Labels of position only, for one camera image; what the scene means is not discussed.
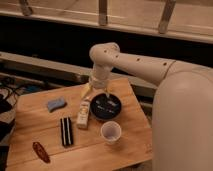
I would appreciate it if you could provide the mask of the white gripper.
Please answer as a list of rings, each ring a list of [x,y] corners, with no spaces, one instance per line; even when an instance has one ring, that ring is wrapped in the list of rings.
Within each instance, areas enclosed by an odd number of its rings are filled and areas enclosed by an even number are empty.
[[[95,89],[105,89],[105,95],[110,97],[107,90],[108,78],[110,75],[110,68],[103,66],[94,66],[89,77],[89,83],[86,83],[81,91],[81,98],[85,98],[91,91],[91,87]]]

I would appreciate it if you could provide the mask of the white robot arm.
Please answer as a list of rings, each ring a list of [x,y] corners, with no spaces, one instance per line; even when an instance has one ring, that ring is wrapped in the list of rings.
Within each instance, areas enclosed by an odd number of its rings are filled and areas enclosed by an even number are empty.
[[[92,46],[89,56],[92,88],[106,88],[114,68],[157,86],[153,171],[213,171],[213,68],[122,53],[113,42]]]

